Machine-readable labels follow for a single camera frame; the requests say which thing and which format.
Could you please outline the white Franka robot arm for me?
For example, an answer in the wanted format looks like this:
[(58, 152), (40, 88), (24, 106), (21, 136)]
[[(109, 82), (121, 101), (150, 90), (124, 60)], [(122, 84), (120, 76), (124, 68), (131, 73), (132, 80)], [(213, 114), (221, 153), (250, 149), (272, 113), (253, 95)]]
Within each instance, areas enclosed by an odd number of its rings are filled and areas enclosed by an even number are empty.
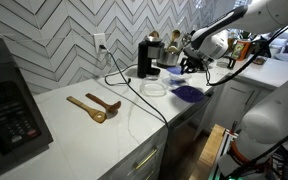
[[(227, 45), (217, 34), (232, 28), (250, 33), (273, 32), (288, 25), (288, 0), (260, 0), (237, 7), (197, 30), (191, 47), (218, 59)], [(257, 170), (275, 149), (288, 139), (288, 81), (258, 102), (242, 118), (241, 132), (228, 152), (221, 156), (218, 166), (229, 178), (247, 177), (259, 180)]]

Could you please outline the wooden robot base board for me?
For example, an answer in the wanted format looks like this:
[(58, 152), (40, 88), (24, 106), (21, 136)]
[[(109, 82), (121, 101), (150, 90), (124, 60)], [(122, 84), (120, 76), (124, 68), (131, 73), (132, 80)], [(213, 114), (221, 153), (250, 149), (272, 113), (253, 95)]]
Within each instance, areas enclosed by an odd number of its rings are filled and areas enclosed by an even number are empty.
[(220, 125), (213, 126), (189, 180), (208, 180), (223, 140), (224, 131), (225, 129)]

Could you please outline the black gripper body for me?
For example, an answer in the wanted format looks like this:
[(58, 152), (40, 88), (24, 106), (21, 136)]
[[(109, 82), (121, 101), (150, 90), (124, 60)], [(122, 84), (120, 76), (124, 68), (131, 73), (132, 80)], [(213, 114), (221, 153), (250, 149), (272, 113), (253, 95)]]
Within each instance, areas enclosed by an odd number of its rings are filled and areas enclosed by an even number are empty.
[(186, 71), (188, 72), (189, 67), (194, 66), (196, 68), (196, 72), (198, 71), (205, 71), (209, 64), (213, 62), (211, 58), (203, 59), (199, 57), (194, 51), (191, 49), (184, 50), (185, 57), (180, 62), (181, 66), (186, 66)]

